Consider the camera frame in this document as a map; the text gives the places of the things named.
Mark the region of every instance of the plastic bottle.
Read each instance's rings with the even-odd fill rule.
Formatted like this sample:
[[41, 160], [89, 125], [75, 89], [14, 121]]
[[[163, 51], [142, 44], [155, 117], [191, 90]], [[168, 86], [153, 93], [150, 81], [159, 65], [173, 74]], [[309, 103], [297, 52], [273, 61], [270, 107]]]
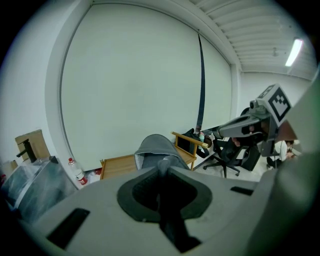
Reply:
[[84, 172], [81, 170], [81, 168], [78, 166], [75, 160], [73, 160], [71, 157], [69, 158], [69, 166], [73, 172], [73, 174], [76, 176], [77, 180], [82, 184], [86, 184], [88, 182], [87, 178], [85, 177]]

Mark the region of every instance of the ceiling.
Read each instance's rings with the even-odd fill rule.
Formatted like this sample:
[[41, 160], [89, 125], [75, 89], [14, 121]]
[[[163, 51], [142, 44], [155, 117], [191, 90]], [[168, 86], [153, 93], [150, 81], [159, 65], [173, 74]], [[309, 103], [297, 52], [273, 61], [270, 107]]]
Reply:
[[[271, 72], [312, 80], [313, 48], [299, 25], [270, 0], [189, 0], [207, 15], [232, 45], [243, 72]], [[294, 38], [304, 39], [292, 67], [285, 63]]]

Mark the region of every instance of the black office chair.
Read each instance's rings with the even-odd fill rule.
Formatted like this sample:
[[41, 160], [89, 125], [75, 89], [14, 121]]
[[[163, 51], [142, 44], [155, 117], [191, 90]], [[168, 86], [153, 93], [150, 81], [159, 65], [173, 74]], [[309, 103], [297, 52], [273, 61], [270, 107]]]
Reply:
[[239, 153], [243, 149], [247, 149], [248, 146], [236, 146], [232, 138], [228, 141], [217, 140], [213, 141], [213, 150], [218, 154], [219, 157], [212, 155], [211, 157], [216, 159], [217, 162], [213, 164], [208, 164], [203, 167], [206, 170], [208, 167], [222, 166], [224, 177], [227, 178], [227, 167], [236, 171], [236, 176], [239, 176], [240, 170], [236, 167], [241, 166], [242, 159], [237, 159]]

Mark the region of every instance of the fluorescent light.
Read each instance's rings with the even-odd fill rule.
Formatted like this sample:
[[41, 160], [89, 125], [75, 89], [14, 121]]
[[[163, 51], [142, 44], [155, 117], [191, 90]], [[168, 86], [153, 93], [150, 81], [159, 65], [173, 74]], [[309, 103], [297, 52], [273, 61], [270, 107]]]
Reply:
[[285, 65], [287, 67], [291, 67], [292, 64], [294, 63], [294, 61], [296, 60], [296, 58], [298, 57], [298, 54], [302, 48], [302, 44], [304, 41], [302, 41], [301, 39], [296, 39], [293, 42], [293, 46], [289, 55], [288, 60], [286, 61]]

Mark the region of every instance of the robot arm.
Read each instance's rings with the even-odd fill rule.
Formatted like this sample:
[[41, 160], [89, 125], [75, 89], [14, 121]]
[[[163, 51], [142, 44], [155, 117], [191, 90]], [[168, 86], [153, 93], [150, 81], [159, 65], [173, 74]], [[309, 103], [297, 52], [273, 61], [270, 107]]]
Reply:
[[[217, 139], [237, 138], [244, 145], [257, 145], [261, 155], [273, 154], [275, 140], [285, 115], [291, 104], [279, 84], [268, 86], [255, 100], [250, 102], [249, 113], [239, 116], [212, 129]], [[268, 133], [262, 129], [262, 123], [268, 127]]]

